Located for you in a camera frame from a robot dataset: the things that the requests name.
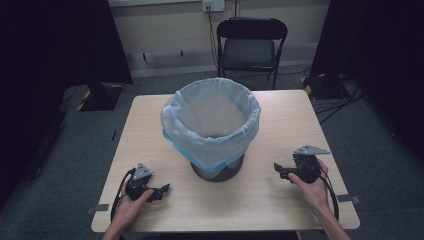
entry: wall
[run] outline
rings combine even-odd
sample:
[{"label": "wall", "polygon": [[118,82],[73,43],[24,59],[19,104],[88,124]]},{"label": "wall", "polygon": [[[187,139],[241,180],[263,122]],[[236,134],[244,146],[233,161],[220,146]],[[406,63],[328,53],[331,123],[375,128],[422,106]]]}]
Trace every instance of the wall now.
[{"label": "wall", "polygon": [[[288,29],[285,60],[310,60],[315,54],[330,0],[239,0],[238,16],[273,17]],[[214,31],[234,16],[234,0],[225,12],[212,13]],[[126,54],[199,51],[210,52],[208,15],[201,1],[112,7]]]}]

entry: white plastic bag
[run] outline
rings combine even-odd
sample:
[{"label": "white plastic bag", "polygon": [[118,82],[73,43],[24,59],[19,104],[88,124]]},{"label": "white plastic bag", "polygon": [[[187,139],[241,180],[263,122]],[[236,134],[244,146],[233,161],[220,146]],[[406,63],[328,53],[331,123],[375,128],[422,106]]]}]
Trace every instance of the white plastic bag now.
[{"label": "white plastic bag", "polygon": [[161,111],[165,138],[204,171],[242,156],[259,130],[261,108],[245,86],[211,78],[177,91]]}]

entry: chair seat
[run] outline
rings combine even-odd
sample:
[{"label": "chair seat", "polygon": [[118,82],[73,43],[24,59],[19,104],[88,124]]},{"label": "chair seat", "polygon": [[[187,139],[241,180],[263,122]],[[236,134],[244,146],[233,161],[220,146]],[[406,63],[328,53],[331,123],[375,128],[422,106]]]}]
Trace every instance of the chair seat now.
[{"label": "chair seat", "polygon": [[226,39],[222,65],[224,67],[251,66],[272,68],[275,46],[272,40]]}]

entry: wooden table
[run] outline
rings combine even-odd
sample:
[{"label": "wooden table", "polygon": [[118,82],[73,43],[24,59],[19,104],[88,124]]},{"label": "wooden table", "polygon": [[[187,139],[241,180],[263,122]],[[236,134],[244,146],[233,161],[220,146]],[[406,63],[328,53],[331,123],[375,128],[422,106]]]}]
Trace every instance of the wooden table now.
[{"label": "wooden table", "polygon": [[[129,231],[320,229],[298,188],[280,179],[273,167],[274,162],[294,167],[293,150],[306,144],[330,150],[310,101],[301,90],[253,93],[262,108],[259,132],[240,172],[221,183],[200,179],[189,161],[163,137],[160,111],[172,95],[136,97],[99,201],[109,204],[109,210],[96,212],[93,231],[104,232],[109,226],[110,209],[122,177],[139,162],[153,171],[150,187],[170,183],[172,188],[163,200],[146,203]],[[320,158],[329,167],[335,193],[347,194],[333,156]],[[359,219],[352,202],[339,203],[339,208],[341,225],[357,228]]]}]

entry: hand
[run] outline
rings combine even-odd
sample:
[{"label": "hand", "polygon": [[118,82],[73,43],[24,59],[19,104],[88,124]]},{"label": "hand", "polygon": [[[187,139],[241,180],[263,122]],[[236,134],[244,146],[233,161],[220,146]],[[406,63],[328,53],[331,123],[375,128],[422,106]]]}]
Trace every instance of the hand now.
[{"label": "hand", "polygon": [[131,198],[125,194],[125,188],[128,181],[125,182],[121,189],[121,199],[115,210],[110,226],[105,232],[103,239],[119,239],[119,236],[127,229],[127,227],[137,217],[141,206],[153,194],[152,189],[145,191],[137,200],[132,201]]},{"label": "hand", "polygon": [[[328,167],[320,159],[317,158],[317,160],[322,171],[328,174]],[[324,172],[321,173],[321,176],[326,179],[327,176]],[[318,214],[319,210],[329,208],[327,187],[321,179],[317,179],[314,183],[307,184],[294,173],[289,173],[288,177],[300,188],[315,215]]]}]

